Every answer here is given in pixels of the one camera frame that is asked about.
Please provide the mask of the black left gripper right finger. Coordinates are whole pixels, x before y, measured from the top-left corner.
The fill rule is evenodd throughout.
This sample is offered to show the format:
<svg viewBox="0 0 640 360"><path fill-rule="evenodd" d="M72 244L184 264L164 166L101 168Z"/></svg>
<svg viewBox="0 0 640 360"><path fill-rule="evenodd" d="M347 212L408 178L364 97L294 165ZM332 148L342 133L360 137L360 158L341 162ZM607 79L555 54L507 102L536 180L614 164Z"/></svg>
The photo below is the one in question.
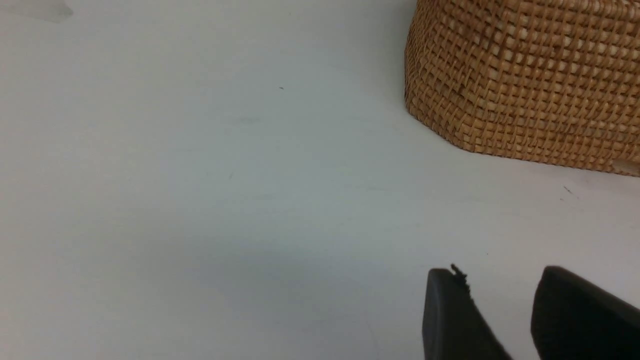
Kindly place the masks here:
<svg viewBox="0 0 640 360"><path fill-rule="evenodd" d="M640 311L581 276L544 268L530 333L542 360L637 360Z"/></svg>

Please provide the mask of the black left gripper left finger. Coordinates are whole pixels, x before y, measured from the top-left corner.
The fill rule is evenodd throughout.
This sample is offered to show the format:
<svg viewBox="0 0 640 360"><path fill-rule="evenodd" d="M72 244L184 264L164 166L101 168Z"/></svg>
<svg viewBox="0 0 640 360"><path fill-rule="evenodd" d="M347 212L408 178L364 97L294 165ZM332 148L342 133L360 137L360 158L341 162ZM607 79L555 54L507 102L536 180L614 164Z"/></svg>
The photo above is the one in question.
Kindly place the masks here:
<svg viewBox="0 0 640 360"><path fill-rule="evenodd" d="M510 360L512 356L494 335L478 309L467 274L432 268L426 283L422 319L426 360Z"/></svg>

